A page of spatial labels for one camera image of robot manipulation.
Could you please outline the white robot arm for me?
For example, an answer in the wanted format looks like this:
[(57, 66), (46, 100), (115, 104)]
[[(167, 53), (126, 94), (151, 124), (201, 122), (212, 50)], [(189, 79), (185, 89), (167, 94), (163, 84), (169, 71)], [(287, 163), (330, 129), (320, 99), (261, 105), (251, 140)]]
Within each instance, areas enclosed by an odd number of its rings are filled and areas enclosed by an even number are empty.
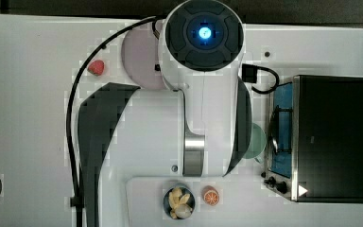
[(78, 111), (87, 227), (130, 227), (135, 177), (229, 174), (247, 152), (251, 100), (239, 69), (241, 20), (217, 0), (188, 0), (163, 23), (164, 88), (109, 82)]

